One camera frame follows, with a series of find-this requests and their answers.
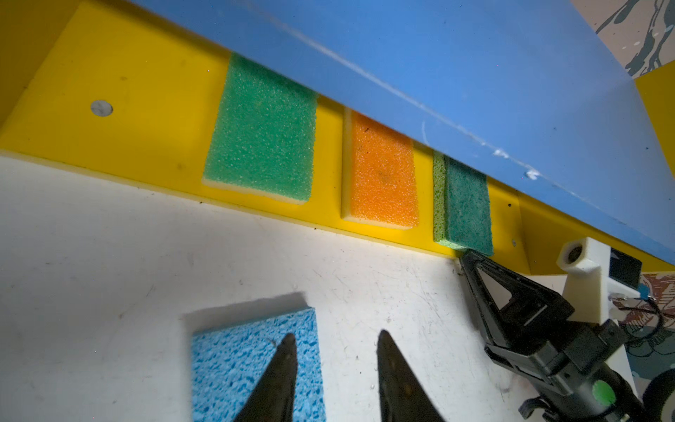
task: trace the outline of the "white tabletop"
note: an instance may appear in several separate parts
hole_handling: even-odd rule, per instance
[[[316,309],[328,421],[379,421],[383,328],[448,422],[536,396],[449,259],[5,157],[0,240],[3,421],[190,421],[194,316],[293,293],[267,303]]]

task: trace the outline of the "green sponge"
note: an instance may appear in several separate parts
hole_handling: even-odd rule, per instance
[[[494,253],[485,174],[435,151],[433,241],[457,250]]]
[[[232,54],[202,182],[307,202],[316,118],[315,92]]]

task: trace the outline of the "green circle sticker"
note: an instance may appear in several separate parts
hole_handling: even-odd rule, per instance
[[[616,402],[616,394],[612,387],[600,379],[593,384],[593,397],[603,406],[609,406]]]

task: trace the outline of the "sponge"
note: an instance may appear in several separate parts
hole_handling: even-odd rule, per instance
[[[242,410],[287,333],[296,337],[294,421],[326,420],[317,318],[308,308],[192,337],[192,418],[230,422]]]
[[[345,109],[342,218],[409,229],[419,223],[412,140]]]
[[[307,202],[316,116],[316,93],[233,53],[202,182]]]
[[[435,151],[433,241],[452,249],[494,254],[485,174]]]

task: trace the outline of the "yellow panel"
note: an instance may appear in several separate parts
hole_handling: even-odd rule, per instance
[[[201,183],[229,53],[131,7],[84,1],[0,131],[0,148],[189,197],[438,255],[431,150],[416,144],[419,226],[395,230],[340,218],[341,105],[319,98],[312,197],[304,205]],[[90,110],[113,105],[109,117]],[[528,272],[517,194],[490,181],[494,259]]]
[[[562,274],[556,259],[562,245],[586,236],[621,250],[643,263],[644,272],[674,271],[675,266],[636,249],[527,195],[520,194],[525,244],[532,274]]]
[[[0,126],[80,0],[0,1]]]
[[[675,177],[675,61],[640,76],[635,85]]]

